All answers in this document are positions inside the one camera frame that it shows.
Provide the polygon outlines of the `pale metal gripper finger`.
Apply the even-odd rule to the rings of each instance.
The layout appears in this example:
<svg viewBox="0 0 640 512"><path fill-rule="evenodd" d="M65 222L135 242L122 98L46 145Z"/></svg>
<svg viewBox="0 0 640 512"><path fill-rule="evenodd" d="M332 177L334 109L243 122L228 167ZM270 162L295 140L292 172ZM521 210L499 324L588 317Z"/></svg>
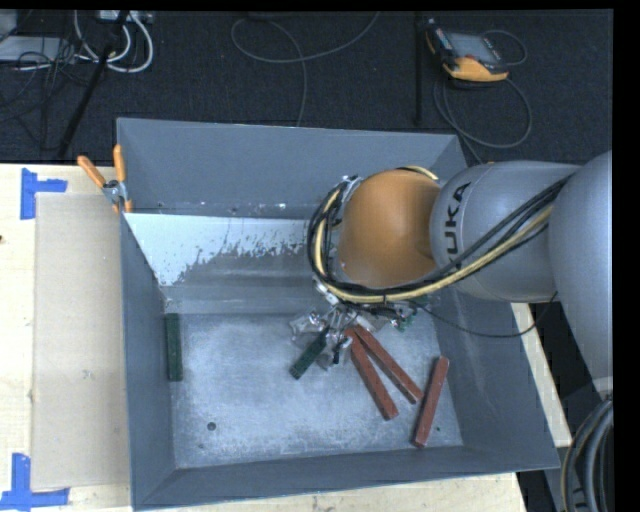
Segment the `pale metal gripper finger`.
<svg viewBox="0 0 640 512"><path fill-rule="evenodd" d="M325 319L316 311L304 313L291 321L291 341L302 345L308 336L319 334L325 326Z"/></svg>
<svg viewBox="0 0 640 512"><path fill-rule="evenodd" d="M345 334L330 334L327 345L319 356L319 366L330 370L344 362L346 352L350 348L350 337Z"/></svg>

